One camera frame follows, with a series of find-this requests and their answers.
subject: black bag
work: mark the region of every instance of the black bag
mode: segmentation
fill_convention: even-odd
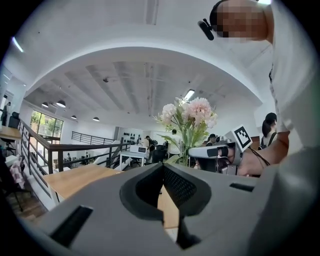
[[[270,138],[269,143],[268,143],[268,147],[271,145],[271,143],[272,143],[272,141],[274,140],[276,134],[277,134],[276,132],[272,133],[271,138]],[[265,145],[264,138],[262,137],[261,143],[260,143],[260,147],[258,147],[258,150],[263,150],[263,149],[265,149],[266,147],[267,147],[267,146]]]

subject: wire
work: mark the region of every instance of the wire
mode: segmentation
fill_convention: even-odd
[[[264,159],[257,151],[255,151],[253,148],[251,148],[251,146],[249,146],[249,149],[252,151],[252,153],[253,153],[254,155],[256,155],[258,158],[261,158],[262,161],[265,163],[266,166],[269,166],[269,165],[270,165],[270,163],[269,163],[266,159]]]

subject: fluorescent light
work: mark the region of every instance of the fluorescent light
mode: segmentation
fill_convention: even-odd
[[[194,95],[195,91],[194,90],[189,90],[184,99],[187,101],[191,98],[192,95]]]
[[[57,104],[59,107],[62,107],[62,108],[65,108],[65,107],[66,107],[66,103],[65,103],[63,100],[59,100],[56,104]]]
[[[15,37],[12,37],[12,42],[15,44],[15,46],[20,50],[20,52],[24,52],[24,50],[21,48],[21,46],[18,44],[17,40]]]
[[[271,0],[259,0],[258,2],[260,4],[264,4],[264,5],[270,5],[271,4]]]

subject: black hair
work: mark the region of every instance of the black hair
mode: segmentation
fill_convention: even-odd
[[[271,131],[271,126],[277,121],[277,115],[275,113],[269,113],[266,115],[262,123],[262,133],[264,137],[268,136],[268,133]]]
[[[217,2],[213,6],[212,11],[210,13],[210,17],[209,17],[211,28],[218,34],[219,37],[222,37],[222,38],[228,38],[229,33],[227,31],[224,31],[222,24],[218,24],[217,9],[218,9],[218,6],[225,1],[228,1],[228,0],[220,0],[219,2]]]

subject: white desk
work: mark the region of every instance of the white desk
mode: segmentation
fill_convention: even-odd
[[[145,158],[147,157],[146,153],[134,153],[130,151],[123,151],[120,153],[120,170],[122,171],[122,157],[129,157],[129,166],[131,158],[141,158],[141,166],[145,164]]]

